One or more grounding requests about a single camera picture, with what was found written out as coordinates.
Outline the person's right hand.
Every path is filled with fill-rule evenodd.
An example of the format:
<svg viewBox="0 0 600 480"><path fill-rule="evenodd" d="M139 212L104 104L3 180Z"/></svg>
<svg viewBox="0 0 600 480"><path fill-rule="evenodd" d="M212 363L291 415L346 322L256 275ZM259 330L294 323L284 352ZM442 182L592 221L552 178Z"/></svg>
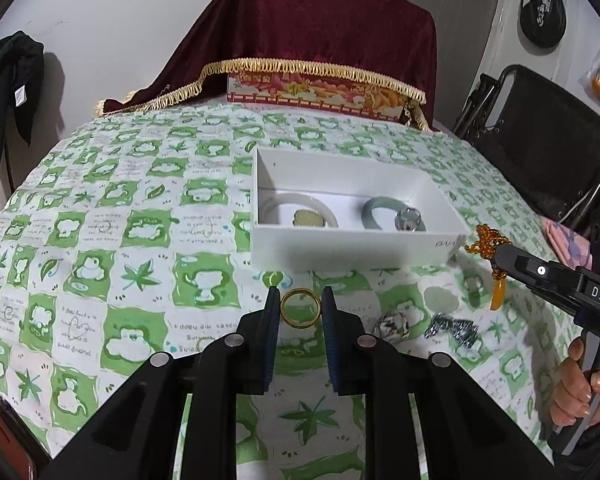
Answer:
<svg viewBox="0 0 600 480"><path fill-rule="evenodd" d="M600 371L590 379L580 369L585 344L578 337L571 341L568 356L558 368L559 380L550 402L550 419L558 427L572 426L578 419L590 415L592 427L600 422Z"/></svg>

